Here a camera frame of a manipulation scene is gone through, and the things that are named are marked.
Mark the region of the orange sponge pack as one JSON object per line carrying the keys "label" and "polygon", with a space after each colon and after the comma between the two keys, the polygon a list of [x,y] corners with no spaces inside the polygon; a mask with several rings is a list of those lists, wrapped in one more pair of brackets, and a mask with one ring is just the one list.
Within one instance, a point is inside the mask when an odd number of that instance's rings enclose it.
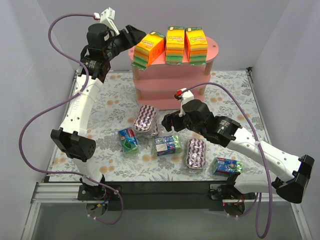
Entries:
{"label": "orange sponge pack", "polygon": [[201,27],[185,28],[185,50],[190,65],[206,65],[208,42]]}
{"label": "orange sponge pack", "polygon": [[185,28],[169,26],[166,33],[165,62],[171,65],[181,65],[185,50]]}
{"label": "orange sponge pack", "polygon": [[165,45],[165,35],[150,32],[135,46],[131,65],[144,71],[165,51]]}

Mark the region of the striped pink sponge pack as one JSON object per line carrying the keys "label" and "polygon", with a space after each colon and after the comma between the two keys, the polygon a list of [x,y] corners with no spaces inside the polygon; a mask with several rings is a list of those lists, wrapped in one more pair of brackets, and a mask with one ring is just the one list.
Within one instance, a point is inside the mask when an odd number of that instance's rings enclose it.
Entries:
{"label": "striped pink sponge pack", "polygon": [[164,130],[165,128],[161,124],[156,123],[154,125],[153,130],[146,133],[138,132],[136,135],[139,140],[149,140],[152,138],[159,137],[164,132]]}
{"label": "striped pink sponge pack", "polygon": [[154,129],[157,117],[158,109],[156,107],[148,104],[141,105],[133,122],[133,129],[138,133],[146,134]]}
{"label": "striped pink sponge pack", "polygon": [[206,143],[199,138],[186,141],[184,164],[190,170],[200,171],[206,167]]}

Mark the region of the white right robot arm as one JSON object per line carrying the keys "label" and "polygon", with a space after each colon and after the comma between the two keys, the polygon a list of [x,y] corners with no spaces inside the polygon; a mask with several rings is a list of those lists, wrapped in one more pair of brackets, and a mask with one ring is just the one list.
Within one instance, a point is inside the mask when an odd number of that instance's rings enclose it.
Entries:
{"label": "white right robot arm", "polygon": [[215,116],[198,99],[184,104],[181,110],[166,114],[161,124],[167,131],[193,131],[210,143],[238,152],[265,167],[262,177],[232,174],[227,189],[239,194],[276,193],[290,203],[302,202],[315,163],[313,157],[292,155],[258,140],[239,122],[227,116]]}

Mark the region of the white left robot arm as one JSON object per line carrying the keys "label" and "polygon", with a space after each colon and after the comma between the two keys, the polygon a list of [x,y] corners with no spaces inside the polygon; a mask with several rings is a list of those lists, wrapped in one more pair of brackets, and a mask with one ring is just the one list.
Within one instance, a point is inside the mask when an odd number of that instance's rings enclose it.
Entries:
{"label": "white left robot arm", "polygon": [[96,142],[87,138],[87,126],[98,92],[111,68],[110,61],[121,52],[137,45],[146,33],[131,25],[116,33],[105,24],[95,23],[88,27],[87,45],[80,54],[81,65],[77,70],[74,94],[64,120],[50,137],[61,152],[71,159],[80,174],[84,191],[94,199],[106,194],[104,176],[95,159]]}

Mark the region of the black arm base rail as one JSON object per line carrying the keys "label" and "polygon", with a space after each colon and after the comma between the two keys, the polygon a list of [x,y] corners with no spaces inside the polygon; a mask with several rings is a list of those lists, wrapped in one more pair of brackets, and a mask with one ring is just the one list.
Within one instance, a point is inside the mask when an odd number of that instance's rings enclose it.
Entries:
{"label": "black arm base rail", "polygon": [[245,201],[255,193],[232,193],[225,180],[211,181],[112,181],[109,188],[85,186],[78,189],[77,200],[107,201],[109,211],[125,210],[230,210],[242,214]]}

